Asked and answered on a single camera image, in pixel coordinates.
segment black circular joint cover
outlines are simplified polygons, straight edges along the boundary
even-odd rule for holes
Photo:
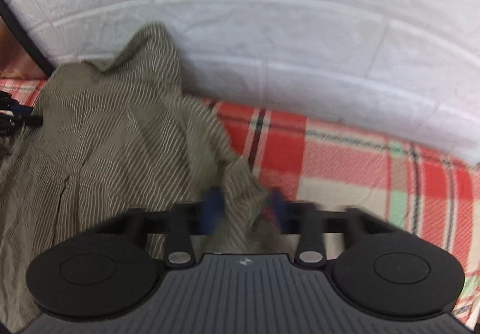
[[[354,304],[392,318],[453,306],[465,280],[452,255],[406,232],[365,236],[335,260],[332,275]]]
[[[84,234],[35,258],[26,284],[45,312],[88,320],[134,307],[150,293],[157,277],[152,257],[124,237]]]

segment brick wallpaper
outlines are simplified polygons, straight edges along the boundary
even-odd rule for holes
[[[339,120],[480,161],[480,0],[9,0],[60,63],[164,22],[199,94]]]

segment garment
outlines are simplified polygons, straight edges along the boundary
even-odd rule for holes
[[[38,311],[25,273],[40,252],[129,207],[161,211],[220,186],[226,218],[197,252],[275,249],[258,219],[266,192],[230,149],[218,119],[182,95],[179,57],[165,28],[148,25],[111,62],[65,64],[23,128],[0,152],[0,320],[18,331]],[[163,238],[149,252],[161,256]]]

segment white logo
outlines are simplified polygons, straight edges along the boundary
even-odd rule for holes
[[[253,261],[250,258],[242,258],[238,263],[243,266],[248,266],[249,264],[253,263]]]

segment plaid tablecloth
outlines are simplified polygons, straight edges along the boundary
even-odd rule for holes
[[[0,80],[34,104],[45,81]],[[480,309],[480,170],[421,145],[279,111],[205,101],[233,148],[265,186],[326,209],[360,206],[440,246],[466,282],[454,315],[473,327]]]

